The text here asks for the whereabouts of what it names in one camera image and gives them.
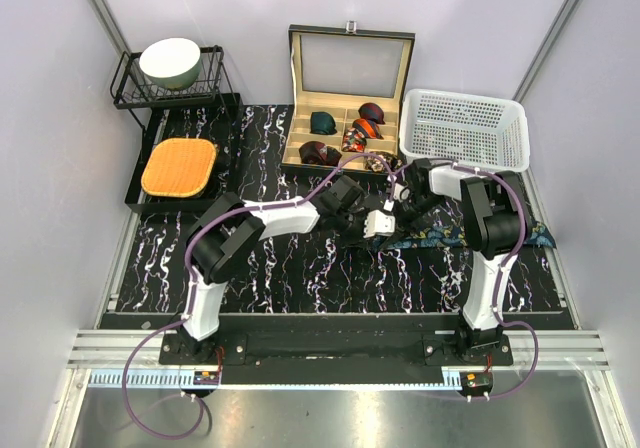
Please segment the blue patterned necktie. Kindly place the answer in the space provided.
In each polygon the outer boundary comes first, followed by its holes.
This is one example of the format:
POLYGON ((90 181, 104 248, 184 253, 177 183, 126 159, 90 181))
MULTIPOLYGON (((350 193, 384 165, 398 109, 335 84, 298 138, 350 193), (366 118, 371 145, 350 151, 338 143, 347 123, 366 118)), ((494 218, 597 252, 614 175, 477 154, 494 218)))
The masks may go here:
MULTIPOLYGON (((556 241, 543 223, 534 220, 525 246, 555 248, 556 241)), ((420 248, 466 248, 464 229, 457 225, 436 225, 426 231, 406 235, 397 241, 380 238, 374 246, 378 250, 404 250, 420 248)))

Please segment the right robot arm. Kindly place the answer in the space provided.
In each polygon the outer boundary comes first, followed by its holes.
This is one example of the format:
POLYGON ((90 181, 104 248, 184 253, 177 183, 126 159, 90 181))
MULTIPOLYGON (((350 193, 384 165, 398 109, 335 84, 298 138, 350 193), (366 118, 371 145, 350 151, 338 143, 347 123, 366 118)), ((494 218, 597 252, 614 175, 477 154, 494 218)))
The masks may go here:
POLYGON ((464 239, 472 251, 467 300, 453 335, 457 358, 476 364, 500 350, 503 302, 511 269, 531 233, 519 177, 455 161, 417 159, 402 170, 396 225, 414 231, 424 215, 450 198, 461 204, 464 239))

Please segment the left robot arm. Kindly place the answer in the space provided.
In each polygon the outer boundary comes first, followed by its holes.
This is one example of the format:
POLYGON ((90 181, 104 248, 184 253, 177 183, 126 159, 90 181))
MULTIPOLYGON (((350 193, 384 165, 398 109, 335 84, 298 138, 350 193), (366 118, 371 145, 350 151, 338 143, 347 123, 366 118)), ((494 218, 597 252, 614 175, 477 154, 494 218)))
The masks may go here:
POLYGON ((225 193, 192 226, 184 258, 189 292, 183 324, 177 329, 181 352, 196 364, 215 354, 222 298, 228 283, 267 238, 335 232, 348 242, 365 239, 367 194, 346 175, 323 182, 306 196, 272 202, 246 201, 225 193))

